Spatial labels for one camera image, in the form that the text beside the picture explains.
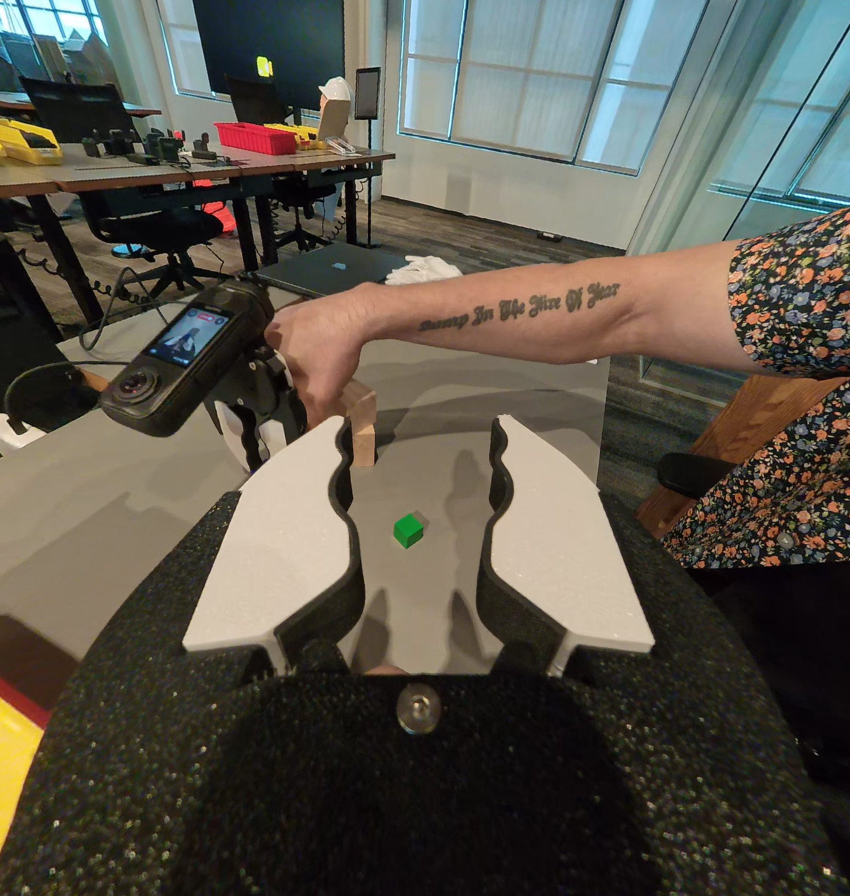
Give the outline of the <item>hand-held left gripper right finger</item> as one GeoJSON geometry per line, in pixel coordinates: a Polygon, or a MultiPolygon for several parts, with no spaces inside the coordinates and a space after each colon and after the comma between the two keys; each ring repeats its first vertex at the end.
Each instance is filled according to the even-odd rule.
{"type": "Polygon", "coordinates": [[[558,678],[586,651],[650,656],[655,638],[594,483],[510,415],[491,425],[477,612],[490,672],[558,678]]]}

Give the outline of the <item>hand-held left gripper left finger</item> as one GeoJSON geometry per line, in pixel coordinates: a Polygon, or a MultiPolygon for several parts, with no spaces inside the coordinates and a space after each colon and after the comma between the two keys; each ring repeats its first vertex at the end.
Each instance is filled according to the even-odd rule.
{"type": "Polygon", "coordinates": [[[333,416],[275,454],[240,499],[184,633],[189,652],[262,647],[279,675],[315,639],[358,630],[365,582],[351,424],[333,416]]]}

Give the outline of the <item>wooden block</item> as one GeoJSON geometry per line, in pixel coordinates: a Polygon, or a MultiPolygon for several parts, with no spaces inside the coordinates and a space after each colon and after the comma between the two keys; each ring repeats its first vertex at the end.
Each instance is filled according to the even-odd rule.
{"type": "Polygon", "coordinates": [[[377,417],[376,393],[373,388],[352,379],[344,387],[339,406],[342,415],[350,420],[354,468],[371,468],[375,464],[375,431],[377,417]]]}

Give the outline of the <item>person's right forearm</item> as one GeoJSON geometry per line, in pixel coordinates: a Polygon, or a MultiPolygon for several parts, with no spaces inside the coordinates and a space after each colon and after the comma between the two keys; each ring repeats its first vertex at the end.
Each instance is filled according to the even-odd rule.
{"type": "Polygon", "coordinates": [[[358,343],[397,340],[551,364],[658,357],[747,375],[731,319],[734,243],[373,287],[358,343]]]}

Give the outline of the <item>person's right hand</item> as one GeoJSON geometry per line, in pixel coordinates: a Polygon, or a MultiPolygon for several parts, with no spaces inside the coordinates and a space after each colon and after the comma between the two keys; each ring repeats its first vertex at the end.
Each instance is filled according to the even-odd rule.
{"type": "Polygon", "coordinates": [[[265,330],[286,362],[307,413],[307,428],[337,411],[371,333],[374,300],[382,288],[364,284],[330,297],[298,301],[278,310],[265,330]]]}

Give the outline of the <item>black laptop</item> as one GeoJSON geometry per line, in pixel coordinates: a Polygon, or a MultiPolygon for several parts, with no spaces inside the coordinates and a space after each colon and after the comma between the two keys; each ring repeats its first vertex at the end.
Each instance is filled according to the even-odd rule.
{"type": "Polygon", "coordinates": [[[362,283],[382,283],[407,265],[403,256],[360,245],[333,243],[262,267],[258,278],[304,297],[326,297],[362,283]]]}

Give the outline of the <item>orange safety vest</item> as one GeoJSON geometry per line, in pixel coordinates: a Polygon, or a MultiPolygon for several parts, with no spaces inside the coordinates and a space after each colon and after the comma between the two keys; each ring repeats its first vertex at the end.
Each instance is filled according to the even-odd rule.
{"type": "MultiPolygon", "coordinates": [[[[209,178],[195,178],[192,181],[195,191],[204,191],[206,189],[217,190],[219,188],[228,190],[230,183],[227,178],[217,178],[211,180],[209,178]]],[[[195,208],[208,213],[221,223],[222,236],[224,238],[236,238],[238,236],[238,225],[228,199],[217,199],[205,203],[195,203],[195,208]]]]}

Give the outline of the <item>wooden desk with black legs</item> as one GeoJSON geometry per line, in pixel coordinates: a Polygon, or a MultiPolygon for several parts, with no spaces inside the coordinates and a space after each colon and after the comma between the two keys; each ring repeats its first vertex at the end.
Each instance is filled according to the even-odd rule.
{"type": "Polygon", "coordinates": [[[278,261],[269,206],[276,180],[298,175],[307,178],[310,185],[345,185],[343,232],[348,244],[359,245],[355,183],[370,182],[380,176],[384,163],[395,157],[392,152],[358,149],[352,156],[333,151],[301,151],[281,156],[247,152],[237,159],[239,174],[230,175],[229,180],[240,184],[241,198],[232,200],[232,208],[245,270],[256,271],[278,261]]]}
{"type": "Polygon", "coordinates": [[[223,198],[232,203],[236,217],[243,268],[246,272],[258,270],[259,259],[247,200],[253,196],[253,187],[259,186],[266,190],[268,186],[267,175],[252,173],[249,162],[237,164],[231,159],[212,166],[196,163],[187,166],[174,163],[141,166],[113,157],[87,158],[78,144],[65,144],[62,153],[63,161],[60,165],[38,166],[24,161],[6,160],[0,166],[0,199],[18,196],[28,199],[56,260],[57,269],[69,286],[85,322],[97,322],[102,316],[102,308],[82,263],[49,205],[50,195],[116,192],[166,184],[191,185],[196,179],[209,179],[215,183],[226,181],[228,187],[212,187],[206,196],[202,196],[193,187],[188,187],[180,195],[176,191],[170,191],[164,199],[175,207],[180,207],[217,201],[219,194],[223,194],[223,198]]]}

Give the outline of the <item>white power adapter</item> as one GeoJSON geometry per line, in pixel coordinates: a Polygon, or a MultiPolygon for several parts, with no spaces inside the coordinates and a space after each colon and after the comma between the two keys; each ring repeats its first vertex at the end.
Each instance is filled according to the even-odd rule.
{"type": "Polygon", "coordinates": [[[0,412],[0,454],[8,456],[22,447],[36,442],[47,433],[28,423],[13,424],[4,412],[0,412]]]}

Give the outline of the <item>row of black chargers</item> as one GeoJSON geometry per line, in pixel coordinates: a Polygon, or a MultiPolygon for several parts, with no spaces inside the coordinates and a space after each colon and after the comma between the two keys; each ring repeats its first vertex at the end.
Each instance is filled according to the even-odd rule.
{"type": "Polygon", "coordinates": [[[193,165],[223,167],[232,165],[232,160],[213,151],[209,134],[204,132],[199,139],[185,146],[184,132],[151,128],[143,140],[134,130],[126,132],[112,129],[107,135],[94,129],[92,134],[80,140],[83,151],[90,158],[114,158],[143,166],[168,164],[181,168],[193,165]]]}

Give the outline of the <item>wooden bench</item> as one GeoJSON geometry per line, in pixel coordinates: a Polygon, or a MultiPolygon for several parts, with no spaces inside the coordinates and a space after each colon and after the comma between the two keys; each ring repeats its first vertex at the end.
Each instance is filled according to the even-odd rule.
{"type": "MultiPolygon", "coordinates": [[[[827,380],[751,376],[688,453],[742,464],[846,380],[846,376],[827,380]]],[[[635,517],[659,539],[696,502],[658,485],[635,517]]]]}

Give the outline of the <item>black mesh office chair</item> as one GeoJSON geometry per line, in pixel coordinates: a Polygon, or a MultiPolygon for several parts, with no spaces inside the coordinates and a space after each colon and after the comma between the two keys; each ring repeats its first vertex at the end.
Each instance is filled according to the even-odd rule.
{"type": "MultiPolygon", "coordinates": [[[[135,130],[132,118],[112,84],[80,85],[43,82],[25,78],[22,84],[36,109],[41,125],[50,129],[59,143],[80,143],[94,129],[135,130]]],[[[115,202],[126,190],[80,194],[83,216],[95,238],[111,245],[127,244],[129,258],[153,261],[165,254],[167,264],[145,273],[128,273],[126,283],[136,283],[155,299],[168,287],[202,288],[199,278],[222,280],[222,272],[197,268],[189,254],[196,245],[208,245],[222,235],[214,216],[192,205],[161,210],[116,210],[115,202]]]]}

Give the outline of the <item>tablet on floor stand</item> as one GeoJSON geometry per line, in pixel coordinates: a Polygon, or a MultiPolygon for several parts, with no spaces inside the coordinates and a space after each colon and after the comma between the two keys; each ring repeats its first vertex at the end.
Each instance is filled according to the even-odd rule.
{"type": "MultiPolygon", "coordinates": [[[[356,71],[354,118],[367,124],[367,149],[373,150],[373,123],[379,118],[379,91],[381,68],[371,66],[356,71]]],[[[380,244],[372,240],[373,177],[366,182],[366,247],[377,249],[380,244]]]]}

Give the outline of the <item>large black monitor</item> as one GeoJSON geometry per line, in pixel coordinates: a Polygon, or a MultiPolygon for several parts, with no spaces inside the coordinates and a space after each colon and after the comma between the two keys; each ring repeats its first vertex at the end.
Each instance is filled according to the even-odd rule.
{"type": "Polygon", "coordinates": [[[342,1],[195,1],[211,89],[226,76],[268,81],[286,105],[318,108],[319,87],[345,73],[342,1]]]}

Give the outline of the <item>large gridded window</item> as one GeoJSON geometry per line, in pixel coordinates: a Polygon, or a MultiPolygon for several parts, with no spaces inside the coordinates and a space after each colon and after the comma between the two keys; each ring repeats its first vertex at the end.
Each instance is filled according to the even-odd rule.
{"type": "Polygon", "coordinates": [[[398,132],[637,175],[703,2],[405,2],[398,132]]]}

